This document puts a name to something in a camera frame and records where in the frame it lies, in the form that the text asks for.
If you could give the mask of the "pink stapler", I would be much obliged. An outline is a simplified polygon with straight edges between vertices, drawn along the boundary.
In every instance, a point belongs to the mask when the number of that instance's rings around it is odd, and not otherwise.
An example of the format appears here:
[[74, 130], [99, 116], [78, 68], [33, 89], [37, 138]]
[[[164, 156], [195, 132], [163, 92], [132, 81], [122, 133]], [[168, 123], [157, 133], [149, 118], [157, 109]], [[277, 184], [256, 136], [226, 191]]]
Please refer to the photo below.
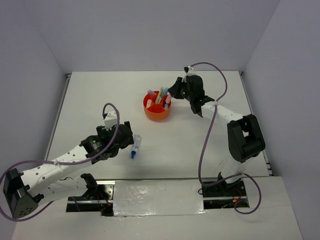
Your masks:
[[148, 100], [147, 100], [147, 103], [146, 103], [146, 108], [147, 108], [147, 109], [150, 108], [151, 105], [152, 105], [152, 100], [151, 100], [151, 99], [148, 99]]

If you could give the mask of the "yellow thin pen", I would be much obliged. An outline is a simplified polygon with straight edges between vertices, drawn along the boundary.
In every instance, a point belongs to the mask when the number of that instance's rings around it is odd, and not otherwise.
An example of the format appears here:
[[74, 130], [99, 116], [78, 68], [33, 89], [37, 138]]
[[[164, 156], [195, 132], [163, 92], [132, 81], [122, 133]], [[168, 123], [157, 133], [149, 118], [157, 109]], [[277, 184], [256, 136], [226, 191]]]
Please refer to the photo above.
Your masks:
[[164, 91], [164, 88], [161, 87], [157, 96], [157, 103], [161, 101], [163, 91]]

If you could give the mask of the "pink purple highlighter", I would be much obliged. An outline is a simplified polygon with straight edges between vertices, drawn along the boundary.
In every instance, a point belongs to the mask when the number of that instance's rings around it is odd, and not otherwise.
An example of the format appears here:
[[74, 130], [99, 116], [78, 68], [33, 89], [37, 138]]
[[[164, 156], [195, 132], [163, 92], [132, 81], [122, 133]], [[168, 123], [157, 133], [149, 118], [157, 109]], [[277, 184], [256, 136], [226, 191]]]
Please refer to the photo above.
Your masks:
[[150, 89], [147, 91], [147, 93], [148, 93], [149, 95], [151, 95], [151, 96], [156, 95], [156, 93], [155, 93], [154, 91], [150, 90]]

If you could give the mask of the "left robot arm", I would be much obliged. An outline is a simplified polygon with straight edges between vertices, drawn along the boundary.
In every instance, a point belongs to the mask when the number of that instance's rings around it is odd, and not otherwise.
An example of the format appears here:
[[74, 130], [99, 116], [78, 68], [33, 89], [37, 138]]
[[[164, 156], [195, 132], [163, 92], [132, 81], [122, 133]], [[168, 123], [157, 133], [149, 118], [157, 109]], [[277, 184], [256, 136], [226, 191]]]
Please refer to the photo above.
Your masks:
[[47, 164], [22, 172], [12, 168], [5, 174], [3, 194], [13, 221], [29, 219], [40, 205], [61, 198], [109, 199], [90, 173], [80, 176], [73, 176], [73, 173], [114, 158], [119, 150], [134, 143], [133, 132], [129, 121], [109, 129], [97, 126], [96, 131], [96, 135], [88, 136], [75, 148]]

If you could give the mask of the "blue striped thin pen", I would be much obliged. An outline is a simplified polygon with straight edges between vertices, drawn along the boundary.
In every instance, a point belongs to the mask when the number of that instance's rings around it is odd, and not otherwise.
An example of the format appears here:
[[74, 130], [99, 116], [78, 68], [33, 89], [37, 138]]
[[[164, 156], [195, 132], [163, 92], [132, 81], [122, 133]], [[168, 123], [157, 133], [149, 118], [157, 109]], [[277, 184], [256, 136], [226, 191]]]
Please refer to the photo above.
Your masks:
[[162, 98], [163, 98], [164, 93], [165, 93], [165, 88], [162, 87], [162, 88], [161, 88], [161, 91], [160, 91], [159, 94], [158, 94], [158, 103], [160, 103], [160, 102], [162, 101]]

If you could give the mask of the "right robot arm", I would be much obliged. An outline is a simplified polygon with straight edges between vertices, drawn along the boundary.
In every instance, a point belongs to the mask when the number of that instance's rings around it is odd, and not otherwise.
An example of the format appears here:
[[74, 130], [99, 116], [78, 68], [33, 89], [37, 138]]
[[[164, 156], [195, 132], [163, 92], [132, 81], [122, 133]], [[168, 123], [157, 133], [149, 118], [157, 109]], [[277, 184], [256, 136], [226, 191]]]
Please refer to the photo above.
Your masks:
[[[235, 190], [234, 183], [244, 176], [249, 160], [257, 157], [266, 148], [258, 119], [253, 114], [243, 115], [220, 105], [221, 97], [213, 99], [207, 96], [203, 80], [197, 74], [178, 77], [168, 89], [168, 93], [174, 99], [187, 100], [195, 115], [211, 120], [200, 153], [198, 180], [203, 187], [217, 185], [221, 195], [230, 195]], [[205, 183], [202, 180], [202, 163], [214, 124], [220, 125], [226, 131], [228, 153], [217, 181]]]

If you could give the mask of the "blue capped glue bottle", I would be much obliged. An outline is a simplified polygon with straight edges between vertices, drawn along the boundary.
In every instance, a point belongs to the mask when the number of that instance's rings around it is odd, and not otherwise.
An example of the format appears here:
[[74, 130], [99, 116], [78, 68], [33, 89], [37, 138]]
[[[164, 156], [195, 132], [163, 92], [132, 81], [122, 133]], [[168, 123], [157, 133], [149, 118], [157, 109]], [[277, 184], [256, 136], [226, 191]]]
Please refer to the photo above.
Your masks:
[[141, 136], [139, 134], [135, 134], [133, 136], [133, 145], [130, 151], [130, 159], [134, 159], [137, 155], [137, 152], [139, 151], [141, 144]]

